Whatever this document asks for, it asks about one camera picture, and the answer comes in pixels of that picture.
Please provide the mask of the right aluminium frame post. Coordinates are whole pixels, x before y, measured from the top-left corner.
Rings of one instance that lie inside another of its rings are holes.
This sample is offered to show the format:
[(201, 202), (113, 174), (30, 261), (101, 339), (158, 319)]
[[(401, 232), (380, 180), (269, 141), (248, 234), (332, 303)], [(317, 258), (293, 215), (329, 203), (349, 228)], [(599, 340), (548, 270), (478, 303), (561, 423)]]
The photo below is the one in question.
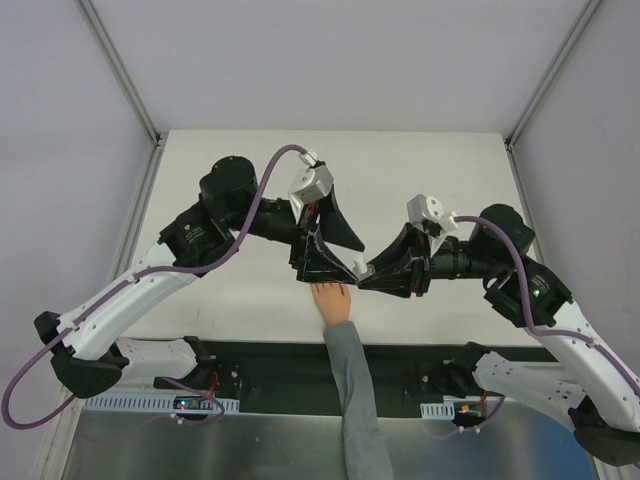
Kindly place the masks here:
[(554, 84), (559, 80), (579, 43), (586, 35), (595, 17), (605, 4), (604, 0), (585, 1), (571, 24), (568, 32), (554, 53), (541, 78), (537, 82), (531, 96), (518, 116), (513, 128), (504, 139), (508, 152), (512, 152), (524, 135), (530, 122), (551, 92)]

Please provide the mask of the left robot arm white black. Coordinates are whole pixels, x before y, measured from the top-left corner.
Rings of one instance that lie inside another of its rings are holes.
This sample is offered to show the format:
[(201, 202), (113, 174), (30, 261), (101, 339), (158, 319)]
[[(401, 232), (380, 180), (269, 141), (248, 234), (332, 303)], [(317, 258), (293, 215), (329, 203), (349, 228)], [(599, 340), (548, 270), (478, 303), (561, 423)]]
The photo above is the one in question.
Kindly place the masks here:
[(195, 337), (135, 340), (124, 332), (164, 299), (193, 284), (228, 258), (234, 242), (251, 234), (290, 246), (290, 265), (305, 283), (355, 284), (357, 276), (331, 251), (363, 252), (364, 244), (340, 212), (325, 163), (306, 155), (286, 199), (265, 199), (253, 164), (241, 156), (217, 161), (199, 182), (197, 202), (159, 234), (129, 270), (91, 300), (64, 314), (34, 321), (52, 346), (57, 379), (88, 399), (122, 380), (171, 378), (204, 387), (212, 356)]

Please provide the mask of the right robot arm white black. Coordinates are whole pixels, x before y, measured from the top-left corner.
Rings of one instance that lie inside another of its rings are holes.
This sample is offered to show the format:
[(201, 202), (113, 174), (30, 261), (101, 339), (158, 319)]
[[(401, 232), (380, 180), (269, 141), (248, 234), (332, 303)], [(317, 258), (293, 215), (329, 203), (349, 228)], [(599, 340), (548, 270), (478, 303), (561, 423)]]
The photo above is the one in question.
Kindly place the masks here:
[(563, 425), (601, 462), (638, 466), (639, 376), (598, 336), (559, 277), (528, 256), (535, 233), (521, 215), (493, 204), (461, 216), (423, 195), (407, 209), (394, 242), (360, 265), (358, 288), (409, 298), (426, 294), (434, 280), (479, 279), (492, 309), (572, 378), (553, 380), (469, 342), (428, 373), (429, 385), (458, 398), (478, 390), (510, 397)]

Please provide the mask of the left aluminium frame post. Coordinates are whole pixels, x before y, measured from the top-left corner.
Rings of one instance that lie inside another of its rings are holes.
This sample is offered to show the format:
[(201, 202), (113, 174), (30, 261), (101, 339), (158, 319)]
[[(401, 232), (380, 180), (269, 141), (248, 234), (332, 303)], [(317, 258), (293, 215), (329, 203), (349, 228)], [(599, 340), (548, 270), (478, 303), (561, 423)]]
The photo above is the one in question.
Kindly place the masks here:
[(138, 123), (151, 144), (154, 146), (159, 145), (162, 140), (162, 133), (152, 120), (95, 3), (91, 0), (78, 0), (75, 1), (75, 4)]

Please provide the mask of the aluminium frame post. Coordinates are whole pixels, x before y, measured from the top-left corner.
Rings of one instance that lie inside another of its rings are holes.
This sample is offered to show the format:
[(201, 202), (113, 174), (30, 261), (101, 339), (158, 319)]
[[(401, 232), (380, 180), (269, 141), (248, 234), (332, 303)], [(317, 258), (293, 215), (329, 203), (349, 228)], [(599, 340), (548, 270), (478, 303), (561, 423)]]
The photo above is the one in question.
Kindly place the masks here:
[(586, 35), (595, 17), (605, 4), (604, 0), (585, 1), (571, 24), (568, 32), (554, 53), (541, 78), (537, 82), (531, 96), (518, 116), (513, 128), (504, 139), (508, 152), (512, 152), (524, 135), (530, 122), (551, 92), (554, 84), (559, 80), (579, 43)]
[(162, 140), (162, 133), (152, 120), (95, 3), (91, 0), (78, 0), (75, 1), (75, 4), (138, 123), (151, 144), (154, 146), (159, 145)]

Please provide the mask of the clear nail polish bottle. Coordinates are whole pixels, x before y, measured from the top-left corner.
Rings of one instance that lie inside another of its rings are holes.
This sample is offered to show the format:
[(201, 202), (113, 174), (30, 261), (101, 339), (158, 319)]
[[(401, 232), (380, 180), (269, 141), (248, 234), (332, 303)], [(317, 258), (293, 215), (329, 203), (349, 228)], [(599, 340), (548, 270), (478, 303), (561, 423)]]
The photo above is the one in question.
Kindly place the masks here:
[(367, 264), (366, 269), (361, 272), (358, 272), (357, 276), (358, 276), (358, 280), (361, 281), (371, 277), (374, 274), (375, 274), (375, 267), (371, 264)]

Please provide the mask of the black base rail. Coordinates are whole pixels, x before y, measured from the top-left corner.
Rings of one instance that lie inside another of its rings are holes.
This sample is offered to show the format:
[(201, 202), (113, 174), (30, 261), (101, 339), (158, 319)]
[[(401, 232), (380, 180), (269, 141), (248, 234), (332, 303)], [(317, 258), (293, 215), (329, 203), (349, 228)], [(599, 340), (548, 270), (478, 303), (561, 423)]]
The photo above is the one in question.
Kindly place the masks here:
[[(439, 371), (470, 356), (472, 345), (366, 345), (378, 415), (417, 418), (422, 403), (442, 400), (435, 387), (444, 379)], [(204, 363), (179, 382), (204, 391), (214, 387), (218, 398), (239, 401), (242, 413), (340, 414), (323, 344), (200, 341), (196, 352)]]

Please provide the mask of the person hand long nails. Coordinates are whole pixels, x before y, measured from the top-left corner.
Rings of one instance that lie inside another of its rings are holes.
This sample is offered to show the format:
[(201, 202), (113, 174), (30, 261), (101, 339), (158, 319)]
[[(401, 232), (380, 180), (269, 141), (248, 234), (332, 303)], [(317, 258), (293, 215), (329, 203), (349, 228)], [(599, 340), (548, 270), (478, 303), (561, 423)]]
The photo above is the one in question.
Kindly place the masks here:
[(348, 287), (340, 283), (311, 285), (315, 305), (327, 328), (345, 323), (351, 313), (351, 295)]

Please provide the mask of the grey sleeved forearm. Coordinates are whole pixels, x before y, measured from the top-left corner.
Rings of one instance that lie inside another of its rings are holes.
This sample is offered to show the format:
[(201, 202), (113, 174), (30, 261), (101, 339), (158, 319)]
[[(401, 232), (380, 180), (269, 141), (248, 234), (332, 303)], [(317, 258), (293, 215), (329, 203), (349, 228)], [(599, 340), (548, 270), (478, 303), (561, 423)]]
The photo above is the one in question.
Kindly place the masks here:
[(342, 322), (324, 332), (342, 414), (349, 479), (392, 479), (391, 460), (379, 426), (374, 387), (355, 325)]

